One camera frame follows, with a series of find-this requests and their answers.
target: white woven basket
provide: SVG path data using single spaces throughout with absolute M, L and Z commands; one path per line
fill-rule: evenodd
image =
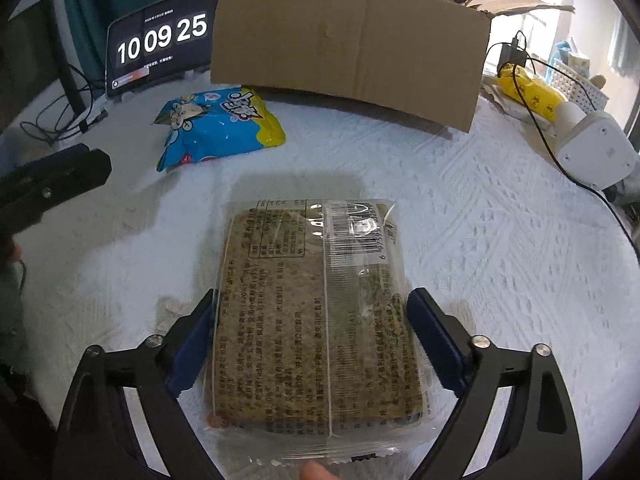
M 574 69 L 565 65 L 559 59 L 555 59 L 553 65 L 558 70 L 561 70 L 565 74 L 570 75 L 574 79 L 580 81 L 580 83 L 582 83 L 582 86 L 584 86 L 585 90 L 587 91 L 587 94 L 591 98 L 591 101 L 593 101 L 596 109 L 604 110 L 604 107 L 606 106 L 607 101 L 609 101 L 609 98 L 593 84 L 591 84 L 588 79 L 585 79 Z M 562 92 L 567 100 L 571 101 L 572 103 L 576 103 L 584 113 L 588 114 L 589 112 L 593 112 L 593 106 L 591 106 L 591 103 L 587 99 L 587 96 L 584 94 L 582 88 L 580 88 L 580 85 L 577 85 L 575 82 L 571 81 L 569 78 L 565 77 L 561 73 L 556 72 L 555 70 L 552 71 L 549 84 L 556 90 Z

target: blue and yellow snack package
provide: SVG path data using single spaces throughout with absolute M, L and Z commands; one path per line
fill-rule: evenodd
M 277 118 L 253 90 L 244 87 L 173 99 L 162 107 L 154 124 L 171 126 L 158 171 L 279 146 L 285 140 Z

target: snack bag logo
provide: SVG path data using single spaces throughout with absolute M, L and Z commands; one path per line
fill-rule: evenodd
M 231 92 L 226 100 L 220 103 L 222 109 L 241 121 L 249 121 L 251 119 L 261 119 L 262 116 L 251 104 L 251 98 L 254 96 L 252 92 Z

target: table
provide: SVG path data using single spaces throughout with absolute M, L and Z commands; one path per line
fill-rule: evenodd
M 203 74 L 112 105 L 82 138 L 111 155 L 107 184 L 18 237 L 29 267 L 33 384 L 50 418 L 59 419 L 86 346 L 132 348 L 216 286 L 227 202 L 388 198 L 400 209 L 411 286 L 426 287 L 468 332 L 498 346 L 552 346 L 588 478 L 638 408 L 640 272 L 609 211 L 553 167 L 537 132 L 483 98 L 464 134 L 369 105 L 290 96 L 296 102 L 268 103 L 287 133 L 283 146 L 157 173 L 166 128 L 151 124 L 156 113 L 207 88 Z M 507 398 L 498 397 L 469 471 L 486 462 Z M 185 392 L 180 403 L 197 421 L 197 396 Z M 434 388 L 434 424 L 453 404 Z M 139 406 L 132 416 L 144 426 Z M 148 429 L 140 440 L 150 464 L 164 470 Z M 343 480 L 407 478 L 429 445 L 337 472 Z M 210 452 L 228 478 L 297 475 Z

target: silver bolt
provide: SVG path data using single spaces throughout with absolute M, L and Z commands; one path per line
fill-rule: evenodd
M 89 357 L 96 357 L 100 353 L 100 347 L 98 345 L 91 345 L 84 351 Z
M 475 335 L 471 338 L 471 342 L 478 348 L 489 348 L 491 341 L 485 335 Z
M 544 343 L 540 343 L 536 345 L 536 353 L 542 355 L 542 357 L 547 357 L 551 355 L 551 348 Z
M 162 341 L 164 341 L 164 337 L 159 334 L 153 334 L 145 339 L 145 345 L 147 345 L 149 348 L 155 348 L 157 346 L 160 346 L 162 344 Z

